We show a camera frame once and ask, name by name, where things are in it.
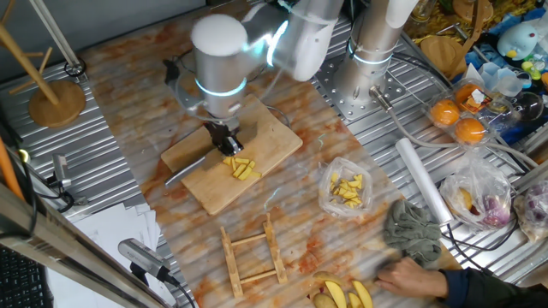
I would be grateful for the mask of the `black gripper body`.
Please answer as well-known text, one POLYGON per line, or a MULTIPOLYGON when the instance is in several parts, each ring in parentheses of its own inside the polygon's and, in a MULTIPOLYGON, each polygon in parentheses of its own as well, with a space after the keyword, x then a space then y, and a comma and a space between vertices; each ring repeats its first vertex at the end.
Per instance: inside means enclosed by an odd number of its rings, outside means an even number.
POLYGON ((214 145, 229 145, 231 142, 234 142, 236 145, 240 144, 236 137, 240 131, 240 123, 237 119, 206 121, 204 126, 209 132, 214 145))

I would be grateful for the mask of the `person bare hand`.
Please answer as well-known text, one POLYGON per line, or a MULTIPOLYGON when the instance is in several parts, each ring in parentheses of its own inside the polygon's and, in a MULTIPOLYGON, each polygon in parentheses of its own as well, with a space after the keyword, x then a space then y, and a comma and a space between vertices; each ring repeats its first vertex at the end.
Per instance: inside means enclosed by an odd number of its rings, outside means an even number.
POLYGON ((402 258, 382 268, 375 283, 403 297, 446 299, 449 295, 448 282, 443 273, 423 269, 411 258, 402 258))

